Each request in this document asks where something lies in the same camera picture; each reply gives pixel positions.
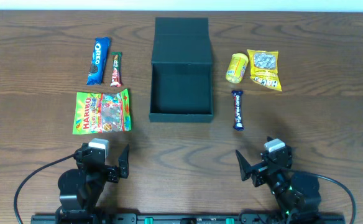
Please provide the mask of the green Haribo gummy bag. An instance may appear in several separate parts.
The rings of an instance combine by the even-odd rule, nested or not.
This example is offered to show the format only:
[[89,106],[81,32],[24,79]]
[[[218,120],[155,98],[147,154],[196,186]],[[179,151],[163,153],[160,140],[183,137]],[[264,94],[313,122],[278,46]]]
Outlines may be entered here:
[[76,94],[73,134],[125,132],[132,129],[129,91]]

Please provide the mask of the yellow plastic candy jar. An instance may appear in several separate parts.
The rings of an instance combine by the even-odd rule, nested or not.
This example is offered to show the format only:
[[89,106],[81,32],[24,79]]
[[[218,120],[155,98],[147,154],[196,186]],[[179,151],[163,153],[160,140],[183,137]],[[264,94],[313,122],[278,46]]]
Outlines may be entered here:
[[245,74],[248,62],[247,55],[243,53],[233,54],[226,71],[226,80],[231,83],[240,83]]

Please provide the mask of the dark green lidded box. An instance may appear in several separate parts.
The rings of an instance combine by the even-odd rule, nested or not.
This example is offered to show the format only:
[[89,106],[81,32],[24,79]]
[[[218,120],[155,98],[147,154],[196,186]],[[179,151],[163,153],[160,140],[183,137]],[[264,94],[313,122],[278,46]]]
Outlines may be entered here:
[[207,18],[156,18],[151,65],[151,122],[213,120],[213,59]]

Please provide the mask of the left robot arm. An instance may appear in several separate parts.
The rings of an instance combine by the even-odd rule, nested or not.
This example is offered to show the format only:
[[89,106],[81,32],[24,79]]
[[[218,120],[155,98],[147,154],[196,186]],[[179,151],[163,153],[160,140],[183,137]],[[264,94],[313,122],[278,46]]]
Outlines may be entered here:
[[105,164],[108,147],[103,149],[83,143],[75,151],[76,169],[64,172],[58,180],[61,207],[55,212],[55,223],[112,223],[114,216],[96,204],[106,182],[118,183],[129,176],[129,149],[126,146],[118,166]]

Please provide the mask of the yellow Hacks candy bag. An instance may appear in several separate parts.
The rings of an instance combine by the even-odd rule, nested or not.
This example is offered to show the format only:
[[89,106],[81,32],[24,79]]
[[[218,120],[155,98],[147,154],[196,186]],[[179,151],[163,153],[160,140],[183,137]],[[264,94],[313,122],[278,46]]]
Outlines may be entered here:
[[278,77],[278,51],[247,49],[250,61],[250,79],[266,88],[282,91]]

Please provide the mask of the green red chocolate bar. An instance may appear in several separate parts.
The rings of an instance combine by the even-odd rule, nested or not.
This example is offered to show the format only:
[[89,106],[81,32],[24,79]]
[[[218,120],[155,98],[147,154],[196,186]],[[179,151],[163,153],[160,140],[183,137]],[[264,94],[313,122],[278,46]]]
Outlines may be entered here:
[[111,55],[113,56],[113,72],[111,76],[111,84],[110,86],[114,87],[121,87],[121,59],[122,53],[121,52],[112,52]]

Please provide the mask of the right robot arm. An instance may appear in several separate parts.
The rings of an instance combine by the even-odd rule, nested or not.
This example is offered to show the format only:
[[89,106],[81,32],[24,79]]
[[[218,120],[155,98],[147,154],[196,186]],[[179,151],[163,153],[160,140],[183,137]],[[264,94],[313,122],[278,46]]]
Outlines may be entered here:
[[254,187],[267,185],[280,212],[267,223],[313,223],[319,220],[321,202],[316,176],[292,171],[292,148],[280,139],[267,138],[261,162],[251,165],[236,151],[241,180],[250,179]]

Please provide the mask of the blue Oreo cookie pack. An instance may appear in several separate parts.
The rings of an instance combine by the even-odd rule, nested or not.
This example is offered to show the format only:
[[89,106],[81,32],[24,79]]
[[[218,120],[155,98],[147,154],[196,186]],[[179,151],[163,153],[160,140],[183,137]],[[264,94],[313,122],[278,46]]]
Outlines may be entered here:
[[111,39],[109,37],[95,38],[87,85],[100,85],[102,83],[110,45]]

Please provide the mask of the purple Dairy Milk bar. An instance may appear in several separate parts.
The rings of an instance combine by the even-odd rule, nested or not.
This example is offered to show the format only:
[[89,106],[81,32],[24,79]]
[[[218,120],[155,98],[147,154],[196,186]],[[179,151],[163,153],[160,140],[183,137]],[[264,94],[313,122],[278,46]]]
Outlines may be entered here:
[[242,122],[242,111],[241,111],[241,96],[242,90],[233,90],[232,96],[234,99],[234,129],[237,131],[243,131],[244,126]]

